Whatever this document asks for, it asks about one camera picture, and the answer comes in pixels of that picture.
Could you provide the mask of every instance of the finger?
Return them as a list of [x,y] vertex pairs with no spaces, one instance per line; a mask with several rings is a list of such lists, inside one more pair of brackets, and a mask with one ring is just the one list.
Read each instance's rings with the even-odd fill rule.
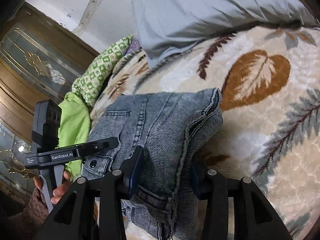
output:
[[59,200],[62,198],[62,196],[61,197],[52,197],[51,198],[51,203],[52,204],[57,204],[58,202],[59,202]]
[[64,177],[65,179],[70,179],[70,178],[71,178],[71,173],[70,173],[69,171],[65,170],[65,171],[63,172],[63,177]]
[[67,192],[67,190],[70,188],[71,184],[72,183],[70,180],[66,180],[64,183],[62,183],[59,187],[57,187],[53,191],[53,196],[55,197],[63,196]]
[[42,182],[39,177],[33,177],[33,181],[37,189],[42,190]]

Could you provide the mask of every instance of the gray fabric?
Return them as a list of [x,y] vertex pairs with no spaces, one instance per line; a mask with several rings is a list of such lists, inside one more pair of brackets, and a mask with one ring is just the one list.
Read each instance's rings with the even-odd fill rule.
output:
[[[194,239],[197,201],[189,182],[191,158],[221,127],[220,101],[218,89],[120,96],[88,138],[117,137],[119,146],[88,156],[83,175],[100,178],[118,169],[137,145],[143,146],[139,188],[130,201],[122,201],[124,216],[157,239],[173,234]],[[93,160],[97,165],[91,168]]]
[[299,0],[132,0],[132,7],[151,69],[216,33],[257,21],[318,24]]

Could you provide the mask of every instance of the blue denim fabric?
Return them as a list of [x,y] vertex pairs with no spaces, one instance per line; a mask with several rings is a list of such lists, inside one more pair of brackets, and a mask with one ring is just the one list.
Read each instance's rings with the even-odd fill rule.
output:
[[[220,102],[218,89],[120,96],[88,138],[117,137],[119,145],[87,157],[83,175],[100,178],[143,146],[139,187],[130,201],[122,201],[123,215],[157,239],[194,239],[197,200],[189,182],[191,159],[221,127]],[[93,160],[97,164],[91,168]]]

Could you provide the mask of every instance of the silver screw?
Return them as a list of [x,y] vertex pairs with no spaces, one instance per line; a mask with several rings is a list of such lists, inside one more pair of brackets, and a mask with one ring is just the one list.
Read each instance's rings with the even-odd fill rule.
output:
[[77,182],[78,182],[79,184],[85,183],[85,177],[80,177],[79,179],[77,179]]
[[217,171],[216,170],[208,170],[208,174],[210,176],[214,176],[214,175],[217,175]]
[[121,175],[121,170],[114,170],[114,171],[112,172],[112,175],[114,175],[114,176],[119,176],[119,175]]
[[246,183],[246,184],[250,184],[251,181],[252,181],[252,180],[251,180],[249,177],[244,177],[244,178],[243,178],[243,182]]

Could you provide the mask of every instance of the blanket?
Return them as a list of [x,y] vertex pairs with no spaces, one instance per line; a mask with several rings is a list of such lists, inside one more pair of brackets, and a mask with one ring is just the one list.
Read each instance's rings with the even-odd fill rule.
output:
[[[318,30],[256,26],[204,41],[155,70],[142,50],[113,69],[92,125],[120,94],[220,88],[223,127],[196,156],[225,177],[252,177],[301,240],[320,215],[319,45]],[[204,212],[199,203],[198,235]],[[151,239],[142,234],[127,228],[128,239]]]

